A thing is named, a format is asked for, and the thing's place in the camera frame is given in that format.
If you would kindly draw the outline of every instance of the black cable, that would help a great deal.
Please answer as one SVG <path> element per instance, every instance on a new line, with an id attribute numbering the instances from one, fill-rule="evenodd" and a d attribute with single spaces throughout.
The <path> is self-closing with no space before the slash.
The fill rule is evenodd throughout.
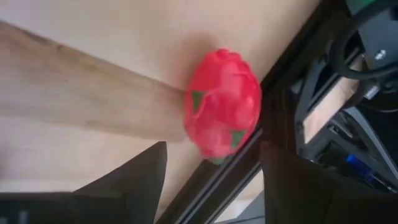
<path id="1" fill-rule="evenodd" d="M 356 80 L 376 78 L 398 72 L 398 62 L 393 62 L 381 68 L 365 72 L 352 70 L 345 64 L 345 48 L 350 38 L 365 22 L 394 6 L 398 6 L 397 0 L 376 0 L 359 11 L 348 21 L 343 31 L 337 35 L 337 38 L 333 41 L 330 48 L 330 63 L 335 72 L 343 77 Z"/>

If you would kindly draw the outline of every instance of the green triangle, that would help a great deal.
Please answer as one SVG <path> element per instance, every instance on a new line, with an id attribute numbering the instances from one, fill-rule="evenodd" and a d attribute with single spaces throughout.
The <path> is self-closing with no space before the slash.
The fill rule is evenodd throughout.
<path id="1" fill-rule="evenodd" d="M 205 93 L 202 91 L 193 90 L 191 91 L 192 101 L 193 101 L 193 112 L 196 113 L 199 109 L 201 99 Z"/>
<path id="2" fill-rule="evenodd" d="M 241 143 L 242 138 L 244 136 L 244 133 L 246 133 L 246 130 L 243 131 L 231 131 L 232 134 L 232 148 L 236 149 L 239 143 Z"/>
<path id="3" fill-rule="evenodd" d="M 225 160 L 225 157 L 209 159 L 209 161 L 210 161 L 212 164 L 214 164 L 214 165 L 221 165 L 221 164 L 224 162 L 224 160 Z"/>

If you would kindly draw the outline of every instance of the red ball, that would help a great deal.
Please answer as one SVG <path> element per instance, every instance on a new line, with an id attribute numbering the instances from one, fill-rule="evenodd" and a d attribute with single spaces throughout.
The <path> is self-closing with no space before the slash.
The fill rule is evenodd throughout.
<path id="1" fill-rule="evenodd" d="M 248 63 L 219 49 L 206 54 L 184 98 L 188 137 L 207 159 L 236 152 L 259 118 L 261 89 Z"/>

